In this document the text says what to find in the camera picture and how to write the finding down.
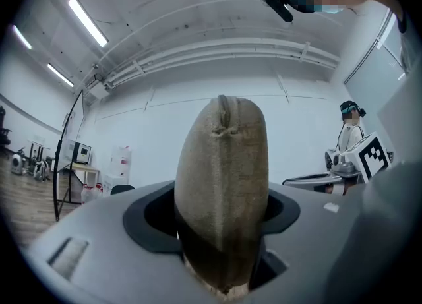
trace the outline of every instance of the white container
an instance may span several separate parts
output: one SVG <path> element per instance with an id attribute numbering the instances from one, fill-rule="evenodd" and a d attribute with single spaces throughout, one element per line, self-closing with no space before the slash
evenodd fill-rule
<path id="1" fill-rule="evenodd" d="M 82 204 L 88 203 L 95 199 L 95 195 L 92 189 L 94 188 L 84 185 L 84 188 L 82 189 L 82 192 L 80 193 L 80 199 L 82 201 Z"/>
<path id="2" fill-rule="evenodd" d="M 110 196 L 111 190 L 116 185 L 127 185 L 127 176 L 106 174 L 103 178 L 103 197 Z"/>
<path id="3" fill-rule="evenodd" d="M 111 153 L 109 172 L 115 176 L 129 176 L 131 166 L 131 150 L 129 146 L 113 147 Z"/>
<path id="4" fill-rule="evenodd" d="M 94 198 L 101 198 L 102 197 L 102 192 L 101 192 L 101 183 L 97 183 L 95 188 L 92 189 L 94 192 Z"/>

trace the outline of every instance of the fluorescent light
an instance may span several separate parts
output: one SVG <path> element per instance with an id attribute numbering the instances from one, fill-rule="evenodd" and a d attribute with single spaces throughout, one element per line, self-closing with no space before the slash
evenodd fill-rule
<path id="1" fill-rule="evenodd" d="M 73 87 L 73 83 L 67 80 L 57 69 L 55 69 L 51 64 L 47 64 L 47 67 L 51 69 L 61 80 L 66 82 L 70 87 Z"/>
<path id="2" fill-rule="evenodd" d="M 86 27 L 86 29 L 91 33 L 95 40 L 99 43 L 101 47 L 107 44 L 108 40 L 104 35 L 97 29 L 95 24 L 92 22 L 90 17 L 86 14 L 85 10 L 82 8 L 78 0 L 70 0 L 69 6 L 75 12 L 75 15 L 79 18 L 81 23 Z"/>
<path id="3" fill-rule="evenodd" d="M 28 40 L 25 39 L 25 37 L 20 33 L 19 29 L 16 27 L 16 25 L 13 25 L 13 32 L 19 37 L 21 42 L 28 48 L 32 49 L 31 44 L 28 43 Z"/>

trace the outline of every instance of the burlap sack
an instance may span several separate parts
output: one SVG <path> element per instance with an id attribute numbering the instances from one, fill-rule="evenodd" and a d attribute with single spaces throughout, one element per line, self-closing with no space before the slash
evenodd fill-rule
<path id="1" fill-rule="evenodd" d="M 268 200 L 264 116 L 252 101 L 218 96 L 183 145 L 175 212 L 195 272 L 226 293 L 249 281 Z"/>

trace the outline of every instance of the face mask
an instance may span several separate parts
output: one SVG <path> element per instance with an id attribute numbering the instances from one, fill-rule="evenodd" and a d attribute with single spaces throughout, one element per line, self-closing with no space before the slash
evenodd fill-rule
<path id="1" fill-rule="evenodd" d="M 315 5 L 315 12 L 337 13 L 344 10 L 343 5 Z"/>

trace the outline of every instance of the black chair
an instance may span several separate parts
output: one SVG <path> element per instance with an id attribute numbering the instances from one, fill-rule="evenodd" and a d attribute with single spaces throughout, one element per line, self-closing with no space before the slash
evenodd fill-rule
<path id="1" fill-rule="evenodd" d="M 130 191 L 131 189 L 135 189 L 135 187 L 132 187 L 131 185 L 115 185 L 110 192 L 110 195 L 119 194 L 123 191 Z"/>

